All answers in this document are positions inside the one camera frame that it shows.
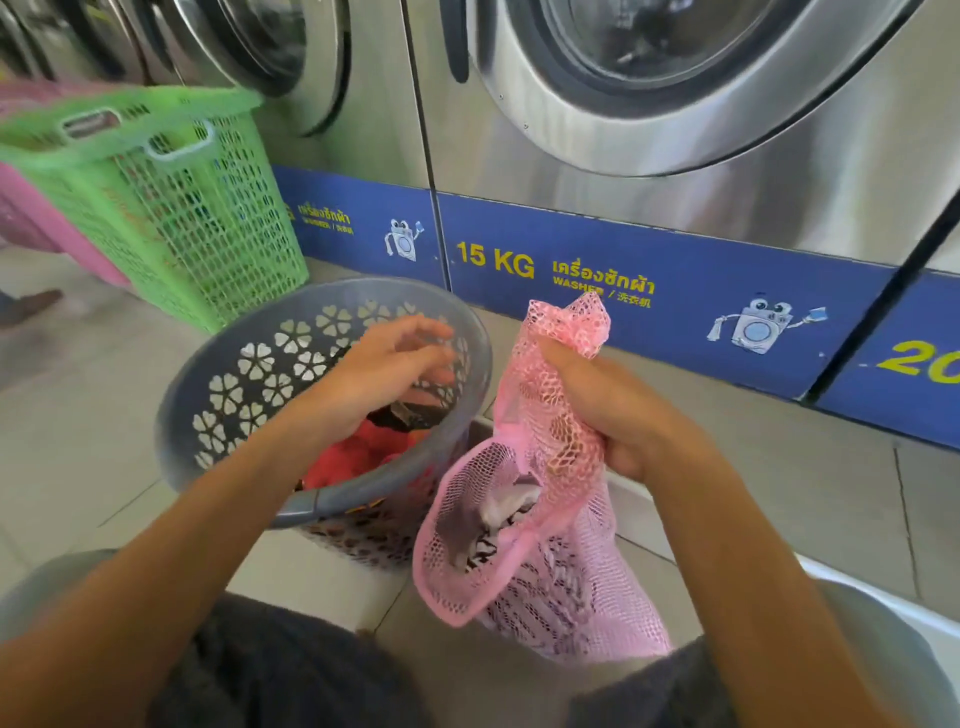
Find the hand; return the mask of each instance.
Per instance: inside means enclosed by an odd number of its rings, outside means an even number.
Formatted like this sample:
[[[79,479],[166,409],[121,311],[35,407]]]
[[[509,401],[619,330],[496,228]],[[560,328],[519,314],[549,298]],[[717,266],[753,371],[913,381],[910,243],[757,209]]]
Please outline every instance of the hand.
[[[298,400],[320,408],[334,442],[352,435],[368,414],[408,398],[422,379],[441,386],[454,382],[456,353],[437,342],[453,337],[447,324],[424,316],[404,316],[371,326],[326,376]]]
[[[623,367],[600,356],[585,359],[547,337],[539,337],[539,344],[573,411],[607,437],[612,470],[646,482],[651,468],[668,465],[678,450],[712,449],[700,427]]]

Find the green laundry basket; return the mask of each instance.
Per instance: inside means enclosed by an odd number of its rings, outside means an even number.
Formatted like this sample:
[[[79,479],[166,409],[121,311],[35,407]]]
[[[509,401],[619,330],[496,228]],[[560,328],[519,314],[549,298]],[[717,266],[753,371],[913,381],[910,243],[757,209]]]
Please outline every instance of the green laundry basket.
[[[16,167],[144,299],[216,331],[306,281],[246,89],[124,87],[0,122]]]

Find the person's foot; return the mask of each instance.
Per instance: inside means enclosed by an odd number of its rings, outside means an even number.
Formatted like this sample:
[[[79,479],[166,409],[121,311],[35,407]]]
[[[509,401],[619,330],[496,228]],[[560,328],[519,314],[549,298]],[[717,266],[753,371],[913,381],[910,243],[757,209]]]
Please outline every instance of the person's foot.
[[[22,324],[27,319],[47,310],[61,298],[63,298],[63,292],[52,288],[49,291],[40,291],[17,299],[0,310],[0,330]]]

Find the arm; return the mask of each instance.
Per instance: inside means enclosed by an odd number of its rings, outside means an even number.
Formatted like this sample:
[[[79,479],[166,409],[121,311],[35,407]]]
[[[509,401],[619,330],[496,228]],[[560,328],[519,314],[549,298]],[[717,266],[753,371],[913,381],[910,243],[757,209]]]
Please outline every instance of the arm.
[[[567,399],[608,463],[654,497],[744,728],[903,728],[865,683],[827,604],[706,433],[610,361],[551,340]]]
[[[317,384],[198,478],[23,637],[0,646],[0,725],[133,725],[298,479],[453,352],[439,322],[372,327]]]

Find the gray laundry basket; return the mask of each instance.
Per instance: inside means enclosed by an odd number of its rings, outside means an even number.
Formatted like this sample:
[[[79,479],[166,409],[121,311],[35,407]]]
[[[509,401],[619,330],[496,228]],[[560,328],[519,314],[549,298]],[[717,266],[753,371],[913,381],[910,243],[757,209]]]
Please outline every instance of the gray laundry basket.
[[[422,443],[346,483],[292,493],[274,528],[375,566],[403,565],[437,483],[466,449],[490,386],[490,339],[452,294],[416,280],[356,278],[310,285],[222,330],[183,365],[156,417],[163,477],[178,491],[226,457],[292,397],[323,376],[366,327],[422,313],[447,321],[458,353],[452,387],[427,387],[449,414]]]

